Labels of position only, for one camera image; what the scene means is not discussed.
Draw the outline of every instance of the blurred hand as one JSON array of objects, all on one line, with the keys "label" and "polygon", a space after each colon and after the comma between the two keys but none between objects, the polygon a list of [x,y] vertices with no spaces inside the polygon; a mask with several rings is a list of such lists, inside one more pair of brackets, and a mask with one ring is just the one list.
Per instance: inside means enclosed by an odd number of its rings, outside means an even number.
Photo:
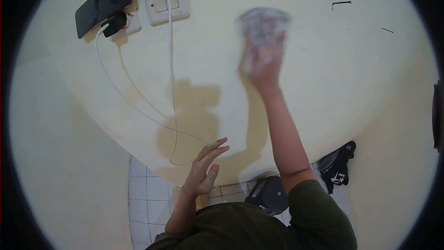
[{"label": "blurred hand", "polygon": [[246,40],[248,58],[244,69],[248,78],[258,89],[262,97],[279,91],[279,73],[281,71],[283,57],[284,34],[276,44],[252,46]]},{"label": "blurred hand", "polygon": [[230,149],[230,146],[220,147],[227,140],[227,137],[225,137],[203,147],[193,161],[190,173],[181,189],[183,192],[191,197],[197,197],[207,194],[213,189],[214,181],[219,172],[219,165],[213,164],[208,174],[207,170],[216,157]]}]

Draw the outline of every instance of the smartphone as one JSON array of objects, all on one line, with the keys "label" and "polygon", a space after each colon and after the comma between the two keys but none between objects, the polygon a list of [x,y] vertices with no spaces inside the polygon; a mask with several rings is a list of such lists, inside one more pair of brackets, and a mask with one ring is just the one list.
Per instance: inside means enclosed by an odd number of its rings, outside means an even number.
[{"label": "smartphone", "polygon": [[83,38],[104,20],[127,8],[134,0],[87,0],[75,12],[77,36]]}]

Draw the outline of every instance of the white tile floor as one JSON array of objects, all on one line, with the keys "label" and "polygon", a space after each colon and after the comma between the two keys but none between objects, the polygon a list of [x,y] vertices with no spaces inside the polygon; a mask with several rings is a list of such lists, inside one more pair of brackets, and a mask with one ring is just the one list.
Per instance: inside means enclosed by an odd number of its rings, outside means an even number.
[{"label": "white tile floor", "polygon": [[[310,165],[314,170],[319,183],[326,189],[325,182],[321,179],[317,163]],[[229,186],[218,186],[208,193],[208,205],[216,205],[229,202],[243,202],[250,193],[256,181],[237,183]],[[152,242],[156,235],[165,231],[173,211],[174,185],[158,176],[147,168],[137,158],[131,157],[129,174],[129,218],[131,238],[134,250],[144,250]],[[352,213],[351,200],[346,186],[335,186],[330,195],[338,206],[347,214],[356,233],[356,224]],[[282,214],[275,215],[285,225],[290,225],[289,209]]]}]

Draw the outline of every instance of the olive green shirt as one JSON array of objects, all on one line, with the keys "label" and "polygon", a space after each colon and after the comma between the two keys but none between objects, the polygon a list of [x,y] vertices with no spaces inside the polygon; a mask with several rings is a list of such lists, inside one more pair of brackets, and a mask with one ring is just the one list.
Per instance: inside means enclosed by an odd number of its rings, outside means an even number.
[{"label": "olive green shirt", "polygon": [[347,215],[318,181],[297,184],[288,195],[291,221],[285,226],[249,203],[224,203],[197,212],[189,236],[162,233],[148,250],[357,248]]}]

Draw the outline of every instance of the person's right hand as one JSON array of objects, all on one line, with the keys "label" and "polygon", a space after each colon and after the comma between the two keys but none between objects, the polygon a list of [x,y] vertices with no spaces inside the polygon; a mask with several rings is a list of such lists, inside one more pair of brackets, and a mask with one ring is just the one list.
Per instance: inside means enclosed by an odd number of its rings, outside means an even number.
[{"label": "person's right hand", "polygon": [[247,54],[250,55],[247,60],[250,62],[248,65],[249,71],[246,74],[262,97],[280,91],[279,73],[281,71],[284,40],[285,36],[283,34],[277,44],[259,47],[252,46],[250,41],[246,41]]}]

